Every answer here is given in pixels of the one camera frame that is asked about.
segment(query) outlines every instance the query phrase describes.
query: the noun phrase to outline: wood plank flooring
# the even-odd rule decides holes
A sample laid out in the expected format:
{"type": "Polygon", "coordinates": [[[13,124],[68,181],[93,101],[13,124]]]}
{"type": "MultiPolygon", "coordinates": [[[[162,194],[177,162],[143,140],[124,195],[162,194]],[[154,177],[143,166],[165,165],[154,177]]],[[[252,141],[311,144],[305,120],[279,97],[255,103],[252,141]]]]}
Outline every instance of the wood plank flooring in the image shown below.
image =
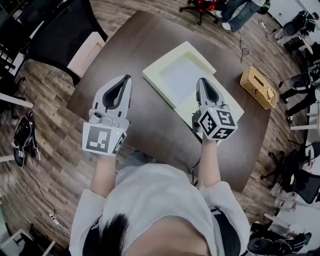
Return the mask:
{"type": "MultiPolygon", "coordinates": [[[[223,30],[221,24],[214,24],[213,19],[207,15],[203,17],[202,26],[198,26],[198,17],[194,11],[178,11],[179,7],[186,5],[184,0],[91,0],[90,3],[109,38],[137,10],[143,10],[197,32],[199,37],[206,37],[221,48],[232,51],[240,61],[240,34],[223,30]]],[[[261,70],[276,84],[299,74],[298,66],[278,46],[272,34],[267,35],[267,40],[259,20],[263,20],[268,31],[278,27],[268,15],[256,14],[249,20],[240,30],[242,47],[250,50],[250,54],[243,57],[243,62],[261,70]]],[[[26,166],[39,182],[45,198],[54,204],[56,217],[70,229],[81,193],[89,187],[97,160],[96,156],[82,151],[84,120],[66,109],[67,101],[75,88],[67,74],[32,60],[27,61],[19,76],[26,78],[19,94],[34,103],[32,111],[41,152],[38,164],[29,159],[26,166]]],[[[287,88],[288,85],[284,84],[280,91],[284,92],[287,88]]],[[[271,111],[263,146],[251,177],[242,193],[234,193],[250,222],[263,221],[263,213],[275,212],[274,198],[267,188],[270,181],[261,181],[260,175],[267,174],[274,167],[268,157],[269,151],[284,150],[288,153],[294,146],[287,139],[303,141],[302,132],[290,131],[284,114],[287,107],[301,99],[301,95],[293,97],[288,106],[280,103],[271,111]]],[[[16,108],[16,113],[20,116],[27,112],[22,107],[16,108]]],[[[306,112],[297,114],[294,121],[297,125],[305,124],[306,112]]],[[[0,127],[0,156],[12,153],[14,128],[11,115],[6,111],[0,127]]],[[[129,145],[124,145],[117,156],[118,162],[123,163],[131,150],[129,145]]],[[[53,206],[43,199],[26,168],[17,167],[14,161],[0,163],[0,192],[1,208],[12,232],[20,228],[28,230],[33,223],[49,239],[55,240],[60,248],[68,245],[70,235],[51,221],[49,213],[54,212],[53,206]]]]}

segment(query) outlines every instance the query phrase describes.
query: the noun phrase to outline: wicker basket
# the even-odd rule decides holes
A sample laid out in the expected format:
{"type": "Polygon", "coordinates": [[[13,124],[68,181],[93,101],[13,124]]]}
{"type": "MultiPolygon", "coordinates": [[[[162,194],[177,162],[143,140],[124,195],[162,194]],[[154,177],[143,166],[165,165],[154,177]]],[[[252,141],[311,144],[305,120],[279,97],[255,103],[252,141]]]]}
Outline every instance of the wicker basket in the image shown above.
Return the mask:
{"type": "Polygon", "coordinates": [[[243,72],[240,84],[266,110],[276,107],[277,93],[254,67],[243,72]]]}

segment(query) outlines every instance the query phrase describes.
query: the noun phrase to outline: blue jeans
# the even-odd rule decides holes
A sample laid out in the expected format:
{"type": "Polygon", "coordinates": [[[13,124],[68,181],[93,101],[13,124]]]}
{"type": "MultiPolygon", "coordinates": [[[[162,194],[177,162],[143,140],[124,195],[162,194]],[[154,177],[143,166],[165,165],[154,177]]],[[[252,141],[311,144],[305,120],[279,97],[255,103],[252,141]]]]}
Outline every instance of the blue jeans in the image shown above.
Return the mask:
{"type": "Polygon", "coordinates": [[[261,6],[256,5],[250,0],[230,0],[226,4],[225,11],[221,14],[223,19],[229,22],[232,32],[235,32],[239,30],[260,8],[261,6]],[[235,11],[244,3],[246,4],[239,14],[231,19],[235,11]]]}

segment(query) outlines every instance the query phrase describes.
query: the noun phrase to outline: dark wooden tabletop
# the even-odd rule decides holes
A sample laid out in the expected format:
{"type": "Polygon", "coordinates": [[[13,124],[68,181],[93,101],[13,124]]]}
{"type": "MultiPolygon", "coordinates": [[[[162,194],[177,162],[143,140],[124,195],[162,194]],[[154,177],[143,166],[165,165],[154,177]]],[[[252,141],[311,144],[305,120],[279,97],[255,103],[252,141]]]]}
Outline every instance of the dark wooden tabletop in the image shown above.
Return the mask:
{"type": "Polygon", "coordinates": [[[242,72],[249,67],[198,33],[154,14],[137,11],[93,61],[67,108],[88,120],[97,90],[117,76],[131,75],[131,107],[127,115],[131,126],[125,142],[162,163],[190,171],[200,157],[201,143],[142,76],[143,69],[185,41],[211,63],[216,69],[214,76],[244,110],[238,130],[218,146],[221,178],[233,190],[241,192],[257,161],[270,110],[261,107],[240,86],[242,72]]]}

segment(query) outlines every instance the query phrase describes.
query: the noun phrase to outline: red chair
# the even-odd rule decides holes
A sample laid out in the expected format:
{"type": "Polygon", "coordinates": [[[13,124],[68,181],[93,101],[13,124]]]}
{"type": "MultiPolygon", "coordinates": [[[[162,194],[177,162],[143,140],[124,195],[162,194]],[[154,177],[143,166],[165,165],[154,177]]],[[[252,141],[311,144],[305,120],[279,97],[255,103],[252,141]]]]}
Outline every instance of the red chair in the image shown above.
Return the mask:
{"type": "Polygon", "coordinates": [[[219,3],[220,0],[212,0],[212,1],[205,1],[205,0],[188,0],[188,4],[195,4],[195,6],[186,6],[186,7],[181,7],[179,9],[179,12],[183,12],[184,10],[197,10],[199,12],[199,21],[198,21],[198,25],[200,26],[202,23],[202,17],[204,15],[204,13],[209,14],[210,16],[212,16],[215,20],[214,23],[217,23],[219,21],[219,19],[213,15],[210,11],[214,10],[216,7],[216,4],[219,3]]]}

